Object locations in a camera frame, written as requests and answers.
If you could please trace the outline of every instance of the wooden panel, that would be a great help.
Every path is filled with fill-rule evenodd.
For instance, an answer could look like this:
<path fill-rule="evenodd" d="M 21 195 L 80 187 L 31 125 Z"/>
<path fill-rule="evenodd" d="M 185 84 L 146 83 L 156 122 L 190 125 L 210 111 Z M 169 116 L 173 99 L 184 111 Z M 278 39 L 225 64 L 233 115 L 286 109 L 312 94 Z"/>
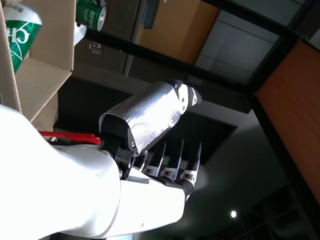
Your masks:
<path fill-rule="evenodd" d="M 320 203 L 320 52 L 300 40 L 257 98 Z"/>
<path fill-rule="evenodd" d="M 152 29 L 140 28 L 136 43 L 193 64 L 218 12 L 201 0 L 160 1 Z"/>

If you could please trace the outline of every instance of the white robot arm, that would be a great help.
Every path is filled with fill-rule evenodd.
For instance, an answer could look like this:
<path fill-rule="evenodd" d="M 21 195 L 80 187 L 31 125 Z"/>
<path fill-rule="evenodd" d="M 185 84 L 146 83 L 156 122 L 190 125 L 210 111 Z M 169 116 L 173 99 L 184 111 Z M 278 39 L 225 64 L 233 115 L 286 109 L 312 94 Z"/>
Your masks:
<path fill-rule="evenodd" d="M 165 142 L 144 165 L 148 150 L 200 102 L 181 81 L 158 82 L 101 116 L 102 146 L 51 145 L 19 112 L 0 105 L 1 238 L 63 232 L 102 239 L 178 221 L 197 179 L 201 143 L 181 176 L 183 140 L 160 176 Z"/>

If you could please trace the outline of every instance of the aluminum tape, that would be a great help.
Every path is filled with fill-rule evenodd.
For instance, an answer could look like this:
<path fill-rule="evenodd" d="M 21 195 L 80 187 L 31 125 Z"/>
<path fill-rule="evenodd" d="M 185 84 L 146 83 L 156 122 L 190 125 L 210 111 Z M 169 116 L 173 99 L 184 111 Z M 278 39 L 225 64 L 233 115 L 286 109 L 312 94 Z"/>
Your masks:
<path fill-rule="evenodd" d="M 125 120 L 140 153 L 161 133 L 171 129 L 181 114 L 181 103 L 174 87 L 157 82 L 103 114 L 99 126 L 101 128 L 106 115 Z"/>

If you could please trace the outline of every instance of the soda can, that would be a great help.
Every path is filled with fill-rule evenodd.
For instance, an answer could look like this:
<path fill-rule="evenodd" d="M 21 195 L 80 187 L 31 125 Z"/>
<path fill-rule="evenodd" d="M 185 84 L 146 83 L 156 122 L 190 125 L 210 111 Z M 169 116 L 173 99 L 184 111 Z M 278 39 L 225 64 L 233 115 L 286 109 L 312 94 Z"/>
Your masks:
<path fill-rule="evenodd" d="M 76 22 L 90 29 L 100 31 L 106 18 L 106 7 L 97 5 L 94 0 L 77 0 Z"/>
<path fill-rule="evenodd" d="M 41 26 L 40 16 L 21 1 L 7 1 L 3 14 L 8 34 L 14 73 L 27 55 Z"/>

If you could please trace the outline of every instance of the wall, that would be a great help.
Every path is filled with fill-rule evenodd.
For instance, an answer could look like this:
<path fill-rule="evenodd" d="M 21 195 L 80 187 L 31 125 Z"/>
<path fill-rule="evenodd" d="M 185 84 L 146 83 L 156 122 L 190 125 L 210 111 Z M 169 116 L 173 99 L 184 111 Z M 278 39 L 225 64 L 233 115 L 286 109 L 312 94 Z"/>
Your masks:
<path fill-rule="evenodd" d="M 290 25 L 299 8 L 306 0 L 233 0 L 280 24 Z"/>
<path fill-rule="evenodd" d="M 200 0 L 160 1 L 152 29 L 141 28 L 136 43 L 192 64 L 218 11 Z"/>
<path fill-rule="evenodd" d="M 302 40 L 257 97 L 320 203 L 320 52 Z"/>
<path fill-rule="evenodd" d="M 277 35 L 221 11 L 196 65 L 246 83 L 277 39 Z"/>

